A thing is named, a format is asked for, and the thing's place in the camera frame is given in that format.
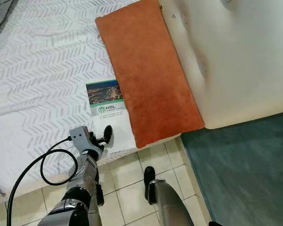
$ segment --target tile floor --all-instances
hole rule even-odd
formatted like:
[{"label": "tile floor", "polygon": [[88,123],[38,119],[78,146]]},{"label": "tile floor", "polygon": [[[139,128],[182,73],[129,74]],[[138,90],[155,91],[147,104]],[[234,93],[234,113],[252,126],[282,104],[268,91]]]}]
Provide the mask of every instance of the tile floor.
[{"label": "tile floor", "polygon": [[[143,171],[153,166],[179,194],[195,226],[207,226],[210,216],[196,177],[178,137],[99,167],[105,204],[103,226],[159,226],[158,209],[143,197]],[[48,186],[15,199],[14,226],[36,226],[58,203],[66,186]],[[0,226],[6,225],[6,203],[0,205]]]}]

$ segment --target upholstered headboard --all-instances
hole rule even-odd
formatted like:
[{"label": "upholstered headboard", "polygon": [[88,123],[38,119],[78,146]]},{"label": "upholstered headboard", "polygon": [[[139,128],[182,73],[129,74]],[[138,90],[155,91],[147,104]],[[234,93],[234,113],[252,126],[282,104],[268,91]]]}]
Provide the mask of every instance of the upholstered headboard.
[{"label": "upholstered headboard", "polygon": [[283,112],[283,0],[160,3],[207,128]]}]

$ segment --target bed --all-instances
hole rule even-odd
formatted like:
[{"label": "bed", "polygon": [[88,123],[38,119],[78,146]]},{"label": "bed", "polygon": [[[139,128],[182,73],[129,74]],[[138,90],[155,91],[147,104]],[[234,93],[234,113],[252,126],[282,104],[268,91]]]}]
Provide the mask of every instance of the bed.
[{"label": "bed", "polygon": [[[8,197],[22,170],[69,136],[70,129],[81,125],[92,129],[85,82],[114,79],[94,20],[133,2],[12,2],[0,25],[0,202]],[[61,147],[78,154],[70,142]],[[98,164],[136,151],[133,146],[104,152]],[[49,156],[46,162],[46,176],[56,181],[66,177],[73,164],[62,154]],[[45,186],[39,167],[29,171],[17,195]]]}]

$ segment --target black cable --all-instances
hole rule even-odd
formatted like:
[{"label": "black cable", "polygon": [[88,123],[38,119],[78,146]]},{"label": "black cable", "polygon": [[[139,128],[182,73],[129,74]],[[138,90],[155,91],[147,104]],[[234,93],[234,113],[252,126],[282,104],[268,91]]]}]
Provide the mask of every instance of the black cable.
[{"label": "black cable", "polygon": [[[21,180],[23,179],[23,177],[25,176],[25,174],[31,169],[31,167],[34,166],[34,164],[36,164],[38,161],[40,161],[42,159],[42,163],[41,163],[41,168],[40,168],[40,172],[41,172],[41,176],[43,178],[43,180],[47,183],[47,184],[50,184],[50,185],[62,185],[66,182],[68,182],[69,180],[71,180],[75,175],[76,175],[76,172],[77,172],[77,169],[78,169],[78,163],[77,163],[77,160],[75,158],[75,156],[67,151],[67,150],[64,150],[64,149],[55,149],[53,150],[53,148],[55,148],[56,146],[58,146],[59,144],[65,142],[65,141],[68,141],[68,140],[71,140],[71,137],[68,137],[64,140],[61,140],[59,142],[57,142],[55,145],[53,145],[45,154],[41,155],[40,157],[36,158],[32,163],[29,164],[29,166],[27,166],[25,168],[25,170],[21,173],[21,175],[19,176],[19,178],[17,179],[17,181],[15,182],[15,185],[13,187],[13,189],[11,190],[10,192],[10,196],[9,196],[9,200],[8,200],[8,211],[7,211],[7,226],[11,226],[11,214],[12,214],[12,206],[13,206],[13,200],[14,200],[14,196],[15,196],[15,193],[16,193],[16,190],[21,182]],[[46,158],[46,156],[52,154],[52,153],[55,153],[55,152],[62,152],[62,153],[66,153],[68,154],[75,162],[75,170],[73,172],[73,174],[65,181],[62,181],[62,182],[59,182],[59,183],[52,183],[50,181],[48,181],[44,174],[43,174],[43,163],[44,163],[44,160]]]}]

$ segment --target chevron pattern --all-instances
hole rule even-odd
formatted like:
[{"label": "chevron pattern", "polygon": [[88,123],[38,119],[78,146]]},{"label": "chevron pattern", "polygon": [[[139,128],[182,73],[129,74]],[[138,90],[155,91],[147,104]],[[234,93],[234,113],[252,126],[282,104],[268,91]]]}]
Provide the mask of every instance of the chevron pattern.
[{"label": "chevron pattern", "polygon": [[[94,19],[134,0],[14,0],[0,26],[0,188],[9,192],[22,170],[71,128],[92,128],[85,82],[114,77]],[[74,150],[72,146],[62,148]],[[99,164],[136,151],[105,154]],[[48,177],[72,166],[47,158]],[[24,184],[39,181],[39,166]]]}]

